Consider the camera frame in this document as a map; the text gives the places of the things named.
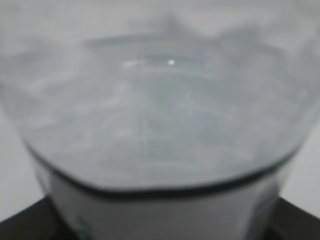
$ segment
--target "black surface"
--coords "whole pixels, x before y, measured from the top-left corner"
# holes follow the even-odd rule
[[[44,198],[1,222],[0,240],[78,239],[56,214],[49,198]],[[320,240],[320,220],[280,199],[263,240]]]

